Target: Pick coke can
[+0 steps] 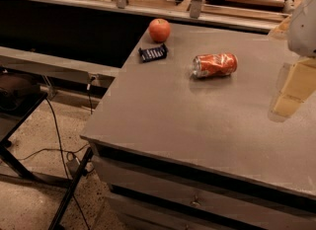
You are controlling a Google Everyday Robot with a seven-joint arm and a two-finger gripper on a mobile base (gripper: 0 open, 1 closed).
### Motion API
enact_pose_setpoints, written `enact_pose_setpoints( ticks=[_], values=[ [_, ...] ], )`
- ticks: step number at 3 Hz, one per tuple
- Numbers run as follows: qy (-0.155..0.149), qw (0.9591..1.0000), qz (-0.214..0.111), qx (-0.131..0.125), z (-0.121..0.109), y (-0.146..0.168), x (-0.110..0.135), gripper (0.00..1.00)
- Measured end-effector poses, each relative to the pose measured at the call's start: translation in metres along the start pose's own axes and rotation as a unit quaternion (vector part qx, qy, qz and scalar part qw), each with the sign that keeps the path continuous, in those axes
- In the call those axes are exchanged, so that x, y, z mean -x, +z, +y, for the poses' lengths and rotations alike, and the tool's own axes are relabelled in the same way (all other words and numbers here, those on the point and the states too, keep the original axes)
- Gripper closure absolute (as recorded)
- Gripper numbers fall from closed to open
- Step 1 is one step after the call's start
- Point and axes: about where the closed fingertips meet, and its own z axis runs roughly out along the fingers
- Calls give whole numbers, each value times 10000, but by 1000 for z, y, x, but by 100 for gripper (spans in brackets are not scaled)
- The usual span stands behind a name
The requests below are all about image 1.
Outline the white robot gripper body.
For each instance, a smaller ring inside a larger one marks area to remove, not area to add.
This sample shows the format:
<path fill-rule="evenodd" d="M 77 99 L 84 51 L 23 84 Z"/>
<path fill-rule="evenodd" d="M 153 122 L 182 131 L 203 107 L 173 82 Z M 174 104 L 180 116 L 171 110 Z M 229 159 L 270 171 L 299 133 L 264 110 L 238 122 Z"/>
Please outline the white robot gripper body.
<path fill-rule="evenodd" d="M 316 56 L 316 0 L 303 0 L 292 13 L 287 44 L 300 56 Z"/>

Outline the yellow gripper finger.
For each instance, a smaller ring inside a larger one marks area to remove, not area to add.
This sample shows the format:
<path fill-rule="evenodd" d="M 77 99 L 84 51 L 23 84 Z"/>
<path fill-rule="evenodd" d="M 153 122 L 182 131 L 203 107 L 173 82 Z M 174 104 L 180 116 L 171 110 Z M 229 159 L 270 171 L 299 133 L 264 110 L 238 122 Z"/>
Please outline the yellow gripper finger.
<path fill-rule="evenodd" d="M 273 105 L 273 112 L 292 116 L 316 91 L 316 58 L 304 58 L 292 64 Z"/>

